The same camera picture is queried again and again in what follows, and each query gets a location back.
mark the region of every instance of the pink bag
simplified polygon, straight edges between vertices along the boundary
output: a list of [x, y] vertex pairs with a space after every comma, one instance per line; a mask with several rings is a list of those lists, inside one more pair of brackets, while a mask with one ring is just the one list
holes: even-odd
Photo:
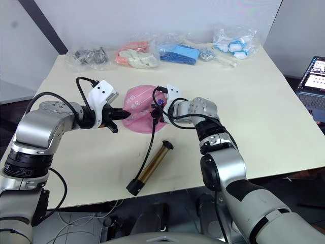
[[[150, 112], [153, 110], [152, 92], [155, 88], [156, 86], [153, 85], [139, 85], [127, 91], [123, 110], [130, 112], [131, 115], [122, 120], [126, 128], [139, 133], [152, 133], [153, 119]], [[155, 98], [158, 104], [166, 104], [163, 93], [156, 92]], [[159, 131], [164, 126], [165, 123], [158, 122], [155, 131]]]

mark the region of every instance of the blue item in bag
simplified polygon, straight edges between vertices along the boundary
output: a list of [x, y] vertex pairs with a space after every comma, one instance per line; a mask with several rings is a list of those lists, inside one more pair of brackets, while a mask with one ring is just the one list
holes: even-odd
[[184, 45], [166, 44], [159, 48], [160, 59], [163, 61], [195, 65], [199, 50]]

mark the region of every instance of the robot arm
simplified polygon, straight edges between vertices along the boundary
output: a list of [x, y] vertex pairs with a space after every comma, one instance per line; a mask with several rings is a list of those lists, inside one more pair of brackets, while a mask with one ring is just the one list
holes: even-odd
[[116, 133], [113, 120], [130, 115], [110, 106], [117, 96], [117, 91], [103, 80], [89, 93], [90, 113], [85, 106], [69, 103], [78, 119], [64, 102], [47, 101], [21, 120], [0, 171], [0, 243], [32, 243], [32, 226], [46, 218], [49, 191], [43, 187], [62, 136], [80, 128], [79, 124], [108, 127]]
[[[176, 99], [175, 91], [180, 93], [176, 87], [168, 86], [167, 96], [172, 93], [173, 99]], [[291, 212], [280, 199], [248, 181], [245, 162], [232, 136], [221, 125], [217, 106], [213, 102], [195, 98], [178, 101], [173, 108], [170, 105], [167, 103], [164, 111], [173, 111], [173, 117], [192, 114], [175, 121], [195, 126], [203, 155], [201, 171], [204, 184], [212, 191], [222, 192], [229, 212], [247, 243], [325, 243], [323, 234]], [[215, 122], [195, 114], [205, 115]]]
[[[245, 162], [232, 136], [220, 123], [213, 102], [203, 98], [177, 101], [180, 90], [172, 86], [161, 87], [161, 91], [168, 96], [164, 107], [168, 115], [164, 114], [165, 121], [172, 123], [172, 119], [195, 126], [203, 154], [204, 184], [213, 191], [222, 192], [238, 229], [248, 243], [325, 243], [325, 236], [291, 212], [281, 200], [247, 180]], [[98, 106], [96, 102], [89, 103], [94, 110], [102, 109], [102, 118], [97, 111], [93, 112], [94, 116], [86, 114], [87, 110], [78, 104], [72, 103], [72, 106], [78, 111], [79, 119], [95, 117], [97, 122], [102, 121], [92, 127], [108, 125], [116, 132], [112, 120], [129, 115], [107, 103], [99, 102]], [[47, 209], [49, 192], [43, 187], [53, 154], [62, 135], [77, 128], [71, 110], [60, 102], [42, 103], [38, 110], [22, 119], [5, 168], [0, 171], [0, 243], [32, 242], [32, 226], [44, 219]]]

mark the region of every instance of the black stripe on wall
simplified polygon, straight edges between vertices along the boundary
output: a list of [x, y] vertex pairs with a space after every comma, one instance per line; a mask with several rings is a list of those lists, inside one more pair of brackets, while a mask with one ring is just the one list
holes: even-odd
[[38, 26], [38, 28], [43, 32], [47, 40], [52, 44], [59, 54], [66, 54], [68, 52], [67, 47], [62, 42], [60, 37], [55, 32], [54, 28], [47, 20], [39, 6], [34, 2], [34, 0], [18, 0], [26, 12], [30, 15], [32, 20]]

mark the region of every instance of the laptop screen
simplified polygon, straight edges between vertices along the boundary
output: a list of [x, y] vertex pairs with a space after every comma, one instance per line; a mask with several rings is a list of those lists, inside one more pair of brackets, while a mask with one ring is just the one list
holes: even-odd
[[298, 89], [325, 94], [325, 57], [315, 56], [312, 59]]

